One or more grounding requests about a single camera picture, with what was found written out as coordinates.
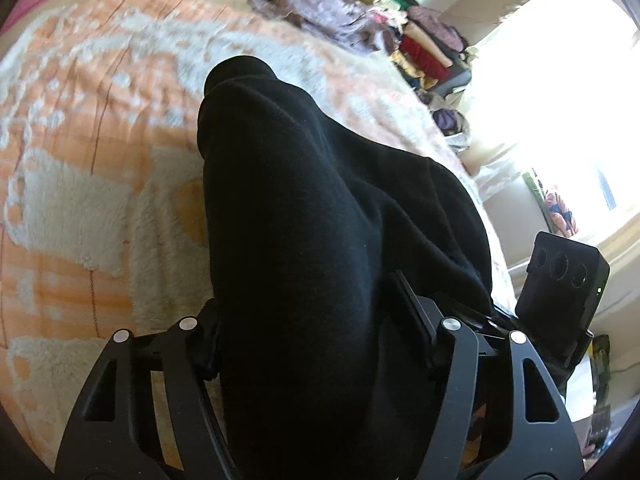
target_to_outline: bed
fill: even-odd
[[[494,300],[514,307],[472,180],[382,54],[267,22],[247,0],[49,0],[0,37],[0,402],[50,468],[111,334],[164,330],[212,295],[196,117],[209,70],[239,54],[356,133],[447,166],[486,225]]]

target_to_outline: black pants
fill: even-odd
[[[253,57],[215,67],[198,118],[211,280],[222,305],[228,443],[246,480],[393,480],[428,382],[380,305],[491,305],[491,258],[462,184],[350,132]]]

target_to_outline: metal screw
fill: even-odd
[[[129,339],[129,330],[122,329],[113,334],[113,340],[116,343],[124,343],[127,339]]]
[[[460,325],[460,322],[456,318],[446,317],[445,319],[442,320],[442,326],[447,330],[451,330],[452,332],[455,332],[456,330],[460,330],[460,327],[462,325]]]
[[[517,343],[519,345],[527,342],[527,336],[525,336],[520,330],[514,330],[509,334],[509,336],[514,343]]]
[[[184,319],[180,320],[179,326],[183,330],[193,330],[194,328],[196,328],[197,324],[198,320],[194,317],[185,317]]]

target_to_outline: gray clothing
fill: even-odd
[[[249,3],[268,20],[287,20],[300,30],[355,54],[381,50],[389,56],[398,48],[391,28],[377,21],[372,8],[358,0],[249,0]]]

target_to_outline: red clothing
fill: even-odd
[[[442,63],[433,57],[430,52],[424,50],[420,44],[408,36],[402,37],[400,50],[408,54],[413,62],[429,77],[439,81],[449,77],[450,70],[443,67]]]

